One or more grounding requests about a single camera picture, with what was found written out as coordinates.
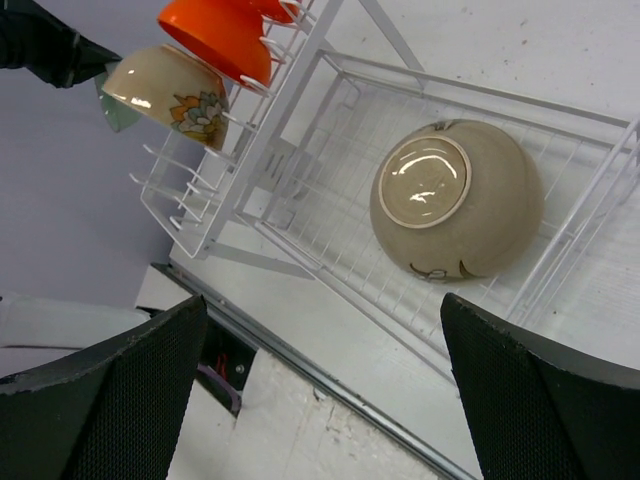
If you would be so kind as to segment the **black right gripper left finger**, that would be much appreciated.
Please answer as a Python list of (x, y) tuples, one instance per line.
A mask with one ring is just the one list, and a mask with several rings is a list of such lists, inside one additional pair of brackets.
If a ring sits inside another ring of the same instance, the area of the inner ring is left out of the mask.
[(200, 296), (1, 380), (4, 479), (164, 479), (207, 328)]

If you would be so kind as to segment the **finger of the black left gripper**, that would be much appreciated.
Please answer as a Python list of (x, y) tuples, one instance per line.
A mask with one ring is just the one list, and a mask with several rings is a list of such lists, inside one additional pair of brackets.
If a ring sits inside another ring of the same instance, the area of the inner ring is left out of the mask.
[(1, 67), (29, 70), (68, 89), (106, 71), (122, 57), (89, 40), (35, 1), (1, 3)]

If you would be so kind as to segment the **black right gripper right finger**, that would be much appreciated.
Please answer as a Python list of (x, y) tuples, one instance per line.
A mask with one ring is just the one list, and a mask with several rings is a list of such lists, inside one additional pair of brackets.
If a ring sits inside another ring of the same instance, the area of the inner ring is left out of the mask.
[(636, 479), (639, 373), (448, 293), (440, 318), (486, 479)]

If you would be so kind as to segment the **orange plastic bowl front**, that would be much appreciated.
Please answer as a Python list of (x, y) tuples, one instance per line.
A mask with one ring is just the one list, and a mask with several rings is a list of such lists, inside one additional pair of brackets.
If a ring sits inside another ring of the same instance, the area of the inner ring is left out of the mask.
[(227, 77), (267, 87), (272, 61), (261, 42), (263, 19), (248, 1), (176, 0), (157, 16), (178, 43)]

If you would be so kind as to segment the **orange plastic bowl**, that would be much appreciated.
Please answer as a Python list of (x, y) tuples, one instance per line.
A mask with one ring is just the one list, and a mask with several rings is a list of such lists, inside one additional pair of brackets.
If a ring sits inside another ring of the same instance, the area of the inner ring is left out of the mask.
[(292, 23), (299, 14), (297, 1), (251, 0), (250, 3), (261, 16), (281, 24)]
[(157, 16), (178, 43), (227, 77), (267, 87), (272, 61), (261, 42), (263, 19), (248, 1), (176, 0)]

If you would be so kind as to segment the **large beige ceramic bowl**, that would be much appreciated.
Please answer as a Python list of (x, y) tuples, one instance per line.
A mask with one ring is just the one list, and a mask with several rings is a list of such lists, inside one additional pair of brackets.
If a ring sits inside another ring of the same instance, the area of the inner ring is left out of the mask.
[(531, 245), (544, 189), (531, 155), (504, 130), (448, 119), (389, 151), (369, 212), (377, 241), (399, 268), (431, 281), (488, 278)]

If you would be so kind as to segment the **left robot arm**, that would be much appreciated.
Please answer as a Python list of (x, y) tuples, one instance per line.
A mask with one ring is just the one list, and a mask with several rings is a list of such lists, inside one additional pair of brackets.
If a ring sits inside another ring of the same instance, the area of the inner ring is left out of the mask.
[[(1, 3), (1, 68), (27, 69), (68, 89), (107, 72), (121, 56), (89, 40), (35, 1)], [(139, 309), (1, 293), (1, 347), (77, 351), (150, 319)]]

